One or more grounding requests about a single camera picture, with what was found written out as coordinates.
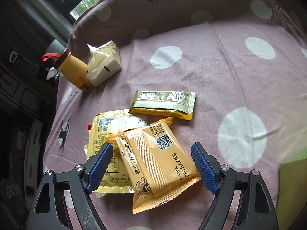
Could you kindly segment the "yellow snack pouch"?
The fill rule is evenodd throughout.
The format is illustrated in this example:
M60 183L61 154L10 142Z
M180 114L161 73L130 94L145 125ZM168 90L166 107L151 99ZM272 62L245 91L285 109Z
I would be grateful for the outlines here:
M128 109L102 112L96 115L92 124L88 126L87 157L97 154L107 137L146 125L146 115L133 115L129 113ZM106 194L134 193L131 181L122 162L120 151L115 144L113 145L113 157L98 189L94 192L97 194L97 197L102 197Z

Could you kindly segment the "orange biscuit packet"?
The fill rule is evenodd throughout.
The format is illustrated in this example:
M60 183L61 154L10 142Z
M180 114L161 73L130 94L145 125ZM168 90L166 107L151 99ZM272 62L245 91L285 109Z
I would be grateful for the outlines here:
M132 213L147 211L178 197L201 177L170 129L168 117L148 126L109 136L132 183Z

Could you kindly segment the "gold snack bar wrapper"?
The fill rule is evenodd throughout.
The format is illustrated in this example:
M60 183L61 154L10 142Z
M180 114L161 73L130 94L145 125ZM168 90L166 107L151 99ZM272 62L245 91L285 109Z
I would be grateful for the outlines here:
M195 92L137 90L129 113L173 116L190 121L193 117L195 101Z

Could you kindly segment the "green cardboard box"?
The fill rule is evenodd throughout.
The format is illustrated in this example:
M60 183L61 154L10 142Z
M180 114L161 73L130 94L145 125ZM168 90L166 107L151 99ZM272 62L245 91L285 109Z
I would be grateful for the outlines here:
M280 229L288 229L306 205L306 150L279 165L277 219Z

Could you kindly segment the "crumpled silver bag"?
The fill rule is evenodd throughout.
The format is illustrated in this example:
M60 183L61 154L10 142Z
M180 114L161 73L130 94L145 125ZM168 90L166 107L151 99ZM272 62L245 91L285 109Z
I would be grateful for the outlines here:
M46 79L49 80L49 79L55 77L58 74L58 72L59 71L57 69L51 67L50 70L48 71Z

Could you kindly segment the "yellow bear bottle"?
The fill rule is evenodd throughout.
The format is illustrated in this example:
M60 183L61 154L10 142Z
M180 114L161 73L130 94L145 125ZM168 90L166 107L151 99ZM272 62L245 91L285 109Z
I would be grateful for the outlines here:
M55 58L53 68L59 70L70 83L83 92L92 88L91 82L86 78L87 64L73 56L71 51L64 49Z

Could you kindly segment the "white tissue pack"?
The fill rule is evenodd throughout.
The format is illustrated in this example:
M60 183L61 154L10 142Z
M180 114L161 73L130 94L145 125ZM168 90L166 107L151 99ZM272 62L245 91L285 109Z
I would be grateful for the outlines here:
M86 78L94 87L99 87L111 76L122 69L119 49L111 40L102 46L87 45L90 57L86 70Z

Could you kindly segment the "pink polka dot cloth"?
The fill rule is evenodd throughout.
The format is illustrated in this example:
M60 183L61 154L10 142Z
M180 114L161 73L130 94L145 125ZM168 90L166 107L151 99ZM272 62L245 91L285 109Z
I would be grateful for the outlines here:
M259 170L277 202L279 166L306 151L304 16L291 0L100 0L67 47L87 61L89 45L113 41L122 69L89 93L59 79L44 169L84 163L88 125L137 90L192 91L192 120L172 125L185 153L200 142L234 170Z

